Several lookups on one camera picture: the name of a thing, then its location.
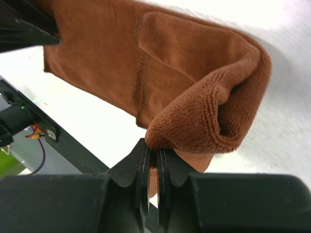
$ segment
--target green object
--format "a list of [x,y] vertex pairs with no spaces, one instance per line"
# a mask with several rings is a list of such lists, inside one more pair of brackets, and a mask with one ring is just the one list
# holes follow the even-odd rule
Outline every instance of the green object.
[[0,177],[18,175],[25,169],[13,155],[0,151]]

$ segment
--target brown cloth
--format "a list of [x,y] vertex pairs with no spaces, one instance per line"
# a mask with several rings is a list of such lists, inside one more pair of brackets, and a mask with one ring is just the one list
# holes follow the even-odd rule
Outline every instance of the brown cloth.
[[35,2],[62,39],[44,47],[45,71],[135,116],[149,147],[203,172],[241,144],[271,72],[253,38],[135,0]]

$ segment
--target screw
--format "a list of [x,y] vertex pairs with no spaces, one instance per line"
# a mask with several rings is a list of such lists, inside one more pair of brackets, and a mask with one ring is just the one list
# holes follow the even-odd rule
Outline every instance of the screw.
[[56,135],[51,130],[47,130],[47,133],[51,139],[56,140]]

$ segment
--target wire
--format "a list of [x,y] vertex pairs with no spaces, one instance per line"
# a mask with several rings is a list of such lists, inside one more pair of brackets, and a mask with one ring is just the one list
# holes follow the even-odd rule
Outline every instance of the wire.
[[30,138],[30,139],[38,139],[38,138],[45,138],[45,135],[42,133],[36,133],[34,135],[28,135],[26,138]]
[[39,145],[42,149],[42,161],[41,161],[41,164],[39,165],[39,167],[28,175],[36,175],[42,169],[42,167],[44,166],[44,163],[45,163],[46,153],[45,153],[44,146],[43,146],[40,138],[38,138],[37,140],[38,140]]
[[31,135],[27,135],[26,138],[34,138],[33,136],[35,135],[35,132],[38,130],[38,124],[35,122],[35,128],[33,128],[32,126],[30,127],[32,129],[32,134]]

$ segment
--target white surface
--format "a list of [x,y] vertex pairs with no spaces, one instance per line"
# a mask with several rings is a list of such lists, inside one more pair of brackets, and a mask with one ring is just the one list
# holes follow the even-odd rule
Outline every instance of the white surface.
[[[236,152],[216,156],[207,171],[289,173],[311,186],[311,1],[151,2],[248,32],[273,61],[271,83],[248,136]],[[0,64],[4,78],[108,166],[144,137],[127,113],[44,74],[41,48],[1,54]]]
[[25,170],[23,170],[21,173],[19,173],[19,175],[29,175],[31,173],[30,170],[28,170],[27,168]]

